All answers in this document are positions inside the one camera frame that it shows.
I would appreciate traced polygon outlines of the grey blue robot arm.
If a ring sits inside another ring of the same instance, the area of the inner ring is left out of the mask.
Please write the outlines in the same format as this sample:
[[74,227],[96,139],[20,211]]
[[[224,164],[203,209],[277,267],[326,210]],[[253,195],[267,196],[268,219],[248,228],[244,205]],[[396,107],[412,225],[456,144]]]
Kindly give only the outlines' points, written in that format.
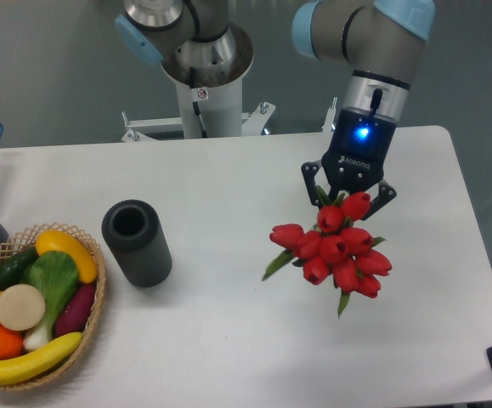
[[[296,12],[295,50],[353,69],[328,151],[302,166],[313,205],[377,187],[376,213],[395,197],[384,162],[434,15],[431,1],[312,1]],[[126,1],[115,28],[137,59],[174,82],[186,138],[245,133],[242,80],[253,48],[227,2]]]

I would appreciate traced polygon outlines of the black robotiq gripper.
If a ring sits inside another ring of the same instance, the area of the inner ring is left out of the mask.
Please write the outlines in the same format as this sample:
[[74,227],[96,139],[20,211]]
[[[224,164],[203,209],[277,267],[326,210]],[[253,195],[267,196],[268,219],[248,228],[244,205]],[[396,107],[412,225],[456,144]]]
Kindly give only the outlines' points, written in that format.
[[[366,191],[378,182],[378,195],[362,220],[370,218],[397,196],[384,178],[384,162],[396,124],[373,116],[341,110],[328,151],[321,160],[301,165],[310,203],[323,207],[340,192]],[[315,176],[323,167],[330,186],[329,195],[317,185]]]

